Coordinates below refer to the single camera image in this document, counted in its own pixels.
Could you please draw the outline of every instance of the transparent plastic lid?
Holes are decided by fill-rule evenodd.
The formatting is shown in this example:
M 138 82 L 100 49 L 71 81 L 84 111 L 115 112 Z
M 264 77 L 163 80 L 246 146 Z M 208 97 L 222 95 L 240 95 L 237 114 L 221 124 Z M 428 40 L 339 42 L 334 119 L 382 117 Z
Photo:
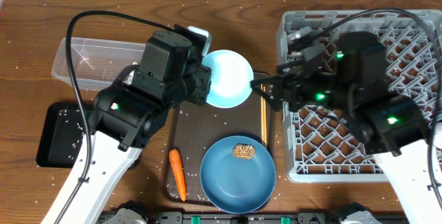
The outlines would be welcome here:
M 146 44 L 73 37 L 72 59 L 80 89 L 101 90 L 110 86 L 119 72 L 140 63 Z M 63 38 L 52 67 L 52 76 L 70 84 Z

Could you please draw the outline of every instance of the wood grain surface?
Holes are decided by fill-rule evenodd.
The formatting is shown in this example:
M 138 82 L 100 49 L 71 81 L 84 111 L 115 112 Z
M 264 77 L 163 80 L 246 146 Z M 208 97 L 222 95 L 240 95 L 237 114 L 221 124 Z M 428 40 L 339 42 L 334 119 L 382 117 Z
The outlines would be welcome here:
M 254 69 L 274 73 L 275 34 L 284 12 L 384 6 L 442 9 L 442 0 L 4 0 L 0 11 L 0 223 L 39 223 L 69 174 L 69 169 L 37 167 L 35 156 L 47 108 L 53 102 L 74 100 L 72 88 L 53 79 L 50 72 L 59 42 L 77 13 L 114 10 L 165 25 L 198 26 L 213 35 L 211 50 L 234 50 Z M 153 31 L 114 17 L 88 17 L 77 24 L 74 36 L 144 43 Z M 96 92 L 82 93 L 90 101 Z M 278 179 L 264 212 L 329 210 L 353 201 L 373 212 L 402 212 L 388 183 L 293 184 L 285 180 L 281 122 L 282 115 L 277 113 L 276 141 L 280 142 L 275 142 L 273 150 Z M 166 158 L 161 149 L 171 123 L 169 118 L 152 137 L 141 163 L 123 176 L 105 210 L 132 199 L 154 210 L 218 211 L 171 203 L 163 197 L 162 170 L 156 166 L 161 167 Z

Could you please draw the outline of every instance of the orange carrot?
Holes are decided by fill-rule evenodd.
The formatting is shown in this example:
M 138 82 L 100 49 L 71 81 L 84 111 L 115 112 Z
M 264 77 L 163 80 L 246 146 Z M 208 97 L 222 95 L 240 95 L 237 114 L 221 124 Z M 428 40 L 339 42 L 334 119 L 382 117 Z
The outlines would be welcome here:
M 169 160 L 171 161 L 171 167 L 175 181 L 177 182 L 178 192 L 182 201 L 186 200 L 186 179 L 184 178 L 184 172 L 182 169 L 182 162 L 180 152 L 177 149 L 173 149 L 169 152 Z

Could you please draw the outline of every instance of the light blue bowl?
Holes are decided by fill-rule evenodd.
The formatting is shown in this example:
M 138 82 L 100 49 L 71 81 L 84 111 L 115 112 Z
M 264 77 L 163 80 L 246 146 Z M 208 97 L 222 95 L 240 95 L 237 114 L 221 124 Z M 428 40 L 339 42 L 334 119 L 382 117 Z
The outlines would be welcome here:
M 252 144 L 255 155 L 246 160 L 232 155 L 237 144 Z M 201 186 L 209 200 L 232 214 L 260 209 L 269 199 L 276 182 L 270 153 L 256 140 L 230 136 L 216 142 L 204 155 L 200 170 Z
M 212 69 L 207 103 L 226 109 L 243 103 L 249 97 L 253 71 L 242 55 L 230 50 L 217 50 L 206 55 L 202 65 Z

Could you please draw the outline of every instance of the lattice basket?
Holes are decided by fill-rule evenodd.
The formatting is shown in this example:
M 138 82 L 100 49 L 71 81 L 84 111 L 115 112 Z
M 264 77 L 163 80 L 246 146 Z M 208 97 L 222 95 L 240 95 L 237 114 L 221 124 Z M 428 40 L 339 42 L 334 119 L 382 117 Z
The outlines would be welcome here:
M 301 28 L 313 31 L 336 23 L 360 12 L 299 11 L 286 12 L 276 35 L 278 63 L 293 61 L 288 54 L 287 35 Z M 411 19 L 387 13 L 361 17 L 350 21 L 320 38 L 325 47 L 323 70 L 333 73 L 336 68 L 336 44 L 339 37 L 349 32 L 368 31 L 378 36 L 387 46 L 389 66 L 387 76 L 392 79 L 390 90 L 411 97 L 420 107 L 426 121 L 432 119 L 436 100 L 436 60 L 433 52 L 441 49 L 442 12 L 438 10 L 411 10 L 433 30 L 439 45 L 433 47 L 425 33 Z M 340 111 L 321 106 L 306 106 L 297 113 L 284 105 L 282 128 L 285 144 L 287 177 L 294 183 L 355 183 L 386 182 L 373 157 L 365 155 L 364 146 L 349 131 L 321 114 L 342 117 Z M 437 151 L 442 163 L 442 151 Z

